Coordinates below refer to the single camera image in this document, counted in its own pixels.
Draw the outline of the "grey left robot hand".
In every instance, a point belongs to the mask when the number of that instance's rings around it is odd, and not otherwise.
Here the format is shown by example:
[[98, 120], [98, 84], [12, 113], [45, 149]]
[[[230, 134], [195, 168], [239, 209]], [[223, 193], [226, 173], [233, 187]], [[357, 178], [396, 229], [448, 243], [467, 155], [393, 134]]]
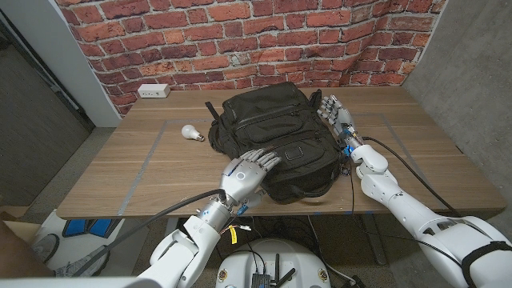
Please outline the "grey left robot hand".
[[265, 149], [249, 150], [233, 159], [222, 172], [219, 188], [225, 191], [221, 202], [237, 206], [255, 192], [267, 173], [279, 164], [281, 158]]

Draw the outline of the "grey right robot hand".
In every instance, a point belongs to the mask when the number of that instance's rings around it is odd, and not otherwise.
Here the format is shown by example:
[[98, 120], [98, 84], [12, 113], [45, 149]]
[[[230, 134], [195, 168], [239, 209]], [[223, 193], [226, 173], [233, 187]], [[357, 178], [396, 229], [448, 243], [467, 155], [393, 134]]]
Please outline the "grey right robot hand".
[[357, 135], [350, 112], [333, 94], [322, 98], [317, 113], [321, 118], [327, 120], [339, 141], [348, 146], [349, 150], [354, 150], [364, 145]]

